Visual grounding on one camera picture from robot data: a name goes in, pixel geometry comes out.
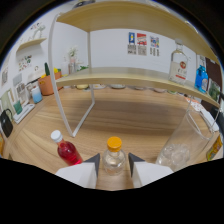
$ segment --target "bowl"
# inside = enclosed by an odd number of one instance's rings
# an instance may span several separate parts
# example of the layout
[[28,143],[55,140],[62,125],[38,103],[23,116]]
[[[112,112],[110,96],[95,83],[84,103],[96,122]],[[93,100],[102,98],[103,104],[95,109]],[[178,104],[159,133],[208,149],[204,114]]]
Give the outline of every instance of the bowl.
[[154,88],[154,91],[157,93],[164,93],[166,91],[166,89]]

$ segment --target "cup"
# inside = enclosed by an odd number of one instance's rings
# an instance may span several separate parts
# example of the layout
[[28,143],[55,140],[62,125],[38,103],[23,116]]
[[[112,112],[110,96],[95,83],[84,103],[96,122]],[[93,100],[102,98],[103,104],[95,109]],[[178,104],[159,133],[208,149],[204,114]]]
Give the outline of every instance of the cup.
[[210,124],[200,112],[188,110],[157,157],[156,164],[174,172],[197,163],[200,153],[214,135]]
[[20,114],[22,112],[22,106],[20,104],[20,100],[18,100],[14,105],[15,111],[17,114]]

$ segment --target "wooden shelf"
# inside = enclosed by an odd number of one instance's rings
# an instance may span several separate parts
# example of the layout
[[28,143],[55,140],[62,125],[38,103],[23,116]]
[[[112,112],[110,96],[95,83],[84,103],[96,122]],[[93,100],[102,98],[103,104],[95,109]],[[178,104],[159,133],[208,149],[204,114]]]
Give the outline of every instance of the wooden shelf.
[[58,17],[57,22],[86,32],[103,29],[138,29],[171,39],[180,38],[196,54],[219,64],[206,41],[188,24],[174,15],[150,5],[136,2],[97,2],[75,8]]
[[58,87],[82,85],[82,84],[125,84],[134,86],[149,86],[154,88],[168,89],[181,93],[193,95],[205,100],[212,105],[219,107],[209,95],[203,94],[194,89],[191,82],[186,81],[185,85],[168,81],[168,74],[153,70],[127,67],[102,67],[90,68],[71,74],[67,77],[56,80]]
[[19,46],[19,48],[17,49],[17,51],[22,50],[22,49],[27,48],[27,47],[30,47],[30,46],[33,46],[33,45],[40,44],[40,43],[42,43],[43,41],[45,41],[46,39],[47,39],[47,38],[40,38],[40,39],[35,39],[35,40],[27,41],[27,42],[21,44],[21,45]]

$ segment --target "blue bottle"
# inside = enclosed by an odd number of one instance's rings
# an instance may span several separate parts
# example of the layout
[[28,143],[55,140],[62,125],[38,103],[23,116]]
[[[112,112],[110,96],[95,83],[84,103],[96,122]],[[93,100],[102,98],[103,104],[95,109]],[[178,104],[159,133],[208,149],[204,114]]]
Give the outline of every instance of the blue bottle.
[[200,65],[196,72],[196,79],[194,87],[202,93],[206,93],[208,85],[208,75],[205,71],[205,67]]

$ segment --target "shelf unit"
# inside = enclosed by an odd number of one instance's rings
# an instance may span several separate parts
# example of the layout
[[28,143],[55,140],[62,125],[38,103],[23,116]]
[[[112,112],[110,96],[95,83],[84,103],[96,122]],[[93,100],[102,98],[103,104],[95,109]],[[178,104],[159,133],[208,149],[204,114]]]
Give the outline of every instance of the shelf unit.
[[[95,104],[92,84],[97,83],[148,85],[156,88],[170,89],[196,96],[219,107],[219,104],[211,99],[210,96],[195,90],[189,83],[182,86],[168,81],[168,74],[165,73],[137,68],[91,68],[90,32],[119,28],[149,31],[171,39],[180,38],[184,45],[192,49],[196,54],[210,58],[219,64],[217,57],[206,41],[194,29],[189,27],[189,25],[169,12],[142,3],[113,1],[93,3],[75,8],[67,13],[60,13],[55,16],[49,35],[48,61],[51,74],[54,74],[52,66],[52,38],[54,24],[56,22],[80,28],[87,32],[88,37],[87,44],[90,69],[85,69],[78,72],[78,74],[63,77],[57,81],[54,76],[51,76],[55,98],[65,126],[71,136],[75,137],[83,121]],[[69,126],[57,91],[57,86],[61,87],[73,84],[90,84],[92,96],[92,104],[74,132],[72,132]]]
[[43,41],[45,41],[47,38],[40,38],[40,39],[35,39],[35,40],[30,40],[30,41],[27,41],[23,44],[21,44],[19,46],[19,48],[17,49],[17,51],[20,51],[24,48],[27,48],[27,47],[30,47],[30,46],[33,46],[33,45],[37,45],[37,44],[40,44],[42,43]]
[[212,105],[219,107],[208,94],[203,94],[194,89],[191,82],[186,81],[185,85],[180,85],[168,80],[168,74],[153,70],[127,67],[101,67],[90,68],[79,71],[78,73],[56,80],[58,87],[67,85],[82,84],[124,84],[135,86],[149,86],[153,88],[168,89],[181,93],[186,93],[198,97]]
[[73,9],[58,17],[57,22],[86,32],[103,29],[137,29],[180,38],[184,46],[219,64],[206,41],[188,24],[171,13],[136,2],[98,2]]

